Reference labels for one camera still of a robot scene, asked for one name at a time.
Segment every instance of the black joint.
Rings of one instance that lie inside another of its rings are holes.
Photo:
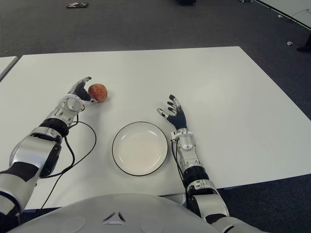
[[[190,183],[197,180],[209,180],[204,167],[191,166],[184,172],[184,183],[187,188]]]
[[[62,137],[65,137],[69,134],[69,128],[65,122],[57,118],[48,118],[40,125],[40,127],[47,127],[56,130],[59,132]]]

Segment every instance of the gray carpet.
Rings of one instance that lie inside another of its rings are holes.
[[[69,10],[70,2],[0,0],[0,56],[240,46],[311,119],[311,54],[295,50],[310,31],[258,3],[89,0]],[[221,193],[232,216],[265,231],[311,232],[311,175]]]

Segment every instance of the black cable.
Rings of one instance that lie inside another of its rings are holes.
[[[69,129],[71,129],[72,127],[75,127],[78,124],[78,122],[79,122],[79,115],[77,115],[75,122],[76,122],[75,124],[69,126]]]
[[[91,149],[83,158],[81,158],[77,163],[75,163],[75,164],[73,164],[73,165],[71,165],[71,166],[65,168],[62,172],[60,172],[60,173],[58,173],[58,174],[55,174],[55,175],[50,176],[50,177],[54,177],[54,176],[56,176],[56,175],[60,175],[60,176],[57,178],[57,180],[56,180],[56,182],[55,182],[55,184],[54,184],[52,190],[50,191],[50,194],[48,195],[48,197],[46,198],[46,200],[45,200],[45,202],[43,203],[42,207],[41,207],[40,210],[38,211],[36,217],[39,216],[39,213],[41,212],[41,210],[43,209],[44,205],[45,205],[45,204],[47,203],[47,201],[49,200],[49,198],[50,198],[50,196],[51,196],[53,190],[55,189],[56,184],[57,184],[57,182],[59,181],[59,179],[60,179],[66,172],[68,172],[70,169],[72,169],[74,166],[76,166],[78,163],[80,163],[82,160],[84,160],[89,154],[91,154],[91,152],[94,150],[94,148],[95,148],[95,146],[96,146],[96,143],[97,143],[97,136],[96,136],[96,133],[95,133],[94,129],[93,129],[91,126],[89,126],[88,124],[86,124],[85,122],[82,122],[82,121],[75,121],[74,123],[82,123],[82,124],[85,124],[85,125],[87,125],[87,126],[93,131],[94,137],[95,137],[94,145],[93,145],[92,149]]]
[[[285,20],[286,20],[287,22],[293,23],[293,22],[294,22],[293,17],[294,17],[295,15],[297,15],[297,14],[299,14],[299,13],[301,13],[301,12],[304,12],[304,11],[308,11],[308,10],[309,10],[309,9],[304,9],[304,10],[298,11],[298,12],[296,12],[295,14],[293,14],[293,15],[291,16],[291,18],[285,18]]]
[[[72,151],[72,149],[71,149],[71,147],[70,147],[70,145],[68,143],[67,136],[65,136],[64,139],[65,139],[65,143],[67,145],[67,148],[69,149],[70,154],[72,155],[72,162],[71,162],[70,166],[73,166],[74,162],[75,162],[75,156],[74,156],[74,153],[73,153],[73,151]]]
[[[184,176],[183,176],[183,173],[182,173],[181,168],[179,166],[179,163],[177,161],[177,142],[176,142],[176,156],[175,156],[175,153],[174,153],[173,140],[171,140],[171,142],[172,142],[172,146],[171,146],[172,153],[173,153],[173,157],[174,157],[174,160],[175,160],[177,168],[178,168],[178,174],[180,176],[180,179],[181,179],[182,183],[184,183]]]
[[[52,190],[50,191],[50,194],[49,194],[48,197],[46,198],[45,202],[43,203],[43,205],[41,206],[41,208],[39,209],[39,211],[37,212],[37,214],[36,214],[35,217],[38,217],[38,216],[39,216],[39,214],[40,214],[40,212],[42,211],[44,205],[47,203],[47,201],[49,200],[49,198],[50,198],[50,196],[51,196],[53,190],[55,189],[55,187],[56,187],[56,185],[57,185],[57,182],[59,181],[59,179],[60,179],[63,175],[64,175],[64,173],[61,174],[61,175],[57,178],[57,180],[56,180],[56,182],[55,182],[55,184],[54,184]]]
[[[78,124],[78,121],[79,121],[78,115],[77,115],[76,119],[77,119],[77,120],[75,121],[75,124],[71,125],[71,126],[69,127],[69,129],[71,129],[72,127],[74,127],[74,126],[76,126],[76,125]],[[71,147],[70,147],[70,145],[69,145],[69,143],[68,143],[68,140],[67,140],[67,137],[66,137],[66,136],[64,137],[64,139],[65,139],[66,146],[67,146],[67,148],[69,149],[69,151],[70,151],[70,153],[71,153],[71,155],[72,155],[72,162],[71,162],[71,164],[70,164],[67,168],[65,168],[64,170],[62,170],[61,172],[56,173],[56,174],[53,174],[53,175],[49,175],[49,176],[46,176],[46,177],[41,177],[41,179],[52,178],[52,177],[55,177],[55,176],[59,176],[59,175],[61,175],[61,174],[64,174],[67,170],[69,170],[69,169],[73,166],[73,164],[74,164],[74,162],[75,162],[75,155],[74,155],[74,153],[73,153],[73,151],[72,151],[72,149],[71,149]]]

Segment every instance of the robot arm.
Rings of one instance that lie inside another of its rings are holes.
[[[162,109],[157,111],[176,128],[176,132],[172,132],[172,141],[177,143],[175,158],[186,190],[187,208],[221,233],[262,233],[237,218],[229,217],[224,200],[214,183],[209,180],[196,154],[194,136],[187,128],[186,117],[179,101],[173,95],[169,98],[172,102],[168,102],[168,110],[173,115]]]
[[[47,118],[21,140],[10,156],[10,167],[0,172],[0,216],[15,216],[26,207],[36,182],[52,173],[61,151],[62,138],[83,101],[94,101],[84,86],[91,78],[77,82]]]

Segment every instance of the red apple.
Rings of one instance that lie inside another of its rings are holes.
[[[104,85],[97,83],[88,88],[89,95],[98,102],[104,102],[107,98],[107,89]]]

